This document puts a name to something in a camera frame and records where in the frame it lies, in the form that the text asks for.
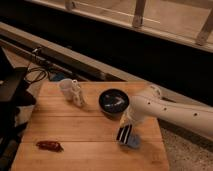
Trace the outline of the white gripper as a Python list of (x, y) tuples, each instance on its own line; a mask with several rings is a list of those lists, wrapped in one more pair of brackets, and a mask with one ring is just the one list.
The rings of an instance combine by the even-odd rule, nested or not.
[(128, 107), (121, 116), (120, 126), (127, 125), (137, 126), (144, 121), (145, 117), (141, 114), (136, 114), (131, 107)]

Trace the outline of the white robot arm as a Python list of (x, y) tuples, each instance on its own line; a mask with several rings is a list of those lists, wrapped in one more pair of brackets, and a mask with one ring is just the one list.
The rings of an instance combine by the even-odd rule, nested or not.
[(162, 91), (156, 85), (149, 85), (130, 97), (120, 125), (138, 125), (146, 116), (165, 120), (213, 141), (213, 107), (163, 100)]

